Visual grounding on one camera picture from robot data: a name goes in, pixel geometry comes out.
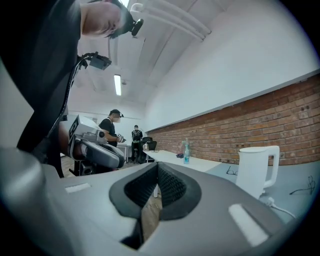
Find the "white power cord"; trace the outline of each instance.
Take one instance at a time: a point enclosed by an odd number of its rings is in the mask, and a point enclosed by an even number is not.
[[[276,206],[276,205],[275,205],[275,200],[274,200],[272,197],[269,197],[269,198],[268,198],[268,201],[265,203],[265,205],[267,205],[267,206],[269,206],[269,207],[271,207],[271,208],[277,209],[277,210],[279,210],[279,211],[281,211],[281,212],[284,212],[284,213],[286,213],[286,214],[289,214],[289,215],[290,215],[292,218],[294,218],[294,219],[296,218],[296,216],[295,216],[294,214],[292,214],[290,211],[285,210],[285,209],[282,209],[282,208]]]

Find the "eyeglasses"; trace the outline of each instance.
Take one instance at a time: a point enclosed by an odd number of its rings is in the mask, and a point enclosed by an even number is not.
[[[297,191],[305,191],[305,190],[310,190],[310,195],[311,195],[313,193],[313,191],[315,190],[316,182],[314,181],[314,178],[311,175],[308,177],[308,181],[309,181],[308,188],[297,189],[297,190],[291,192],[289,195],[292,195],[293,193],[295,193]]]
[[[229,175],[238,175],[238,171],[233,171],[233,170],[230,170],[231,166],[229,166],[229,169],[226,171],[226,174],[229,174]]]

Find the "person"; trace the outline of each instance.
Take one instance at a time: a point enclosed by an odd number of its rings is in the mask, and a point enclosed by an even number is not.
[[[136,157],[139,158],[140,155],[140,147],[139,142],[143,137],[142,131],[139,130],[138,125],[134,126],[134,130],[131,132],[132,136],[132,143],[131,143],[131,162],[134,163]]]
[[[78,59],[78,41],[81,35],[116,38],[133,29],[133,17],[118,0],[85,4],[77,0],[47,0],[32,5],[21,1],[18,7],[9,1],[6,8],[15,10],[15,15],[14,22],[6,21],[4,16],[1,20],[7,38],[0,49],[1,58],[34,110],[17,147],[61,170],[60,152],[68,154],[69,137],[56,120]],[[76,145],[73,157],[81,156],[82,150]]]
[[[121,141],[116,135],[114,123],[119,123],[122,114],[118,109],[113,109],[110,111],[109,116],[103,119],[99,124],[99,127],[104,131],[104,137],[108,140],[111,146],[116,147],[118,142]]]

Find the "bottle of blue liquid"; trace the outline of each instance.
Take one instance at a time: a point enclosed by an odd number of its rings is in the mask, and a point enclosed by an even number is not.
[[[183,153],[183,163],[184,164],[189,164],[189,159],[190,159],[190,145],[188,138],[185,139],[183,142],[184,144],[184,153]]]

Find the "kettle handle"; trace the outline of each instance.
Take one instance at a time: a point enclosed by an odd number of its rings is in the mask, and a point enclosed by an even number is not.
[[[275,184],[277,175],[278,175],[278,167],[279,167],[279,159],[280,159],[280,148],[279,146],[268,146],[268,155],[273,156],[273,167],[271,172],[271,178],[266,180],[263,188],[268,188]]]

